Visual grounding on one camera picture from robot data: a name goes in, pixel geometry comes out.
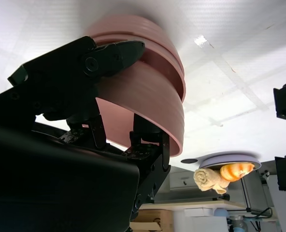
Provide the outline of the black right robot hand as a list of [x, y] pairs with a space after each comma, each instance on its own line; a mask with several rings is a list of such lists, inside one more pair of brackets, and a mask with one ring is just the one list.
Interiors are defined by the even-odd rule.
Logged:
[[169, 136], [134, 116], [130, 147], [106, 142], [97, 84], [142, 41], [88, 36], [22, 64], [0, 94], [0, 232], [129, 232], [168, 176]]

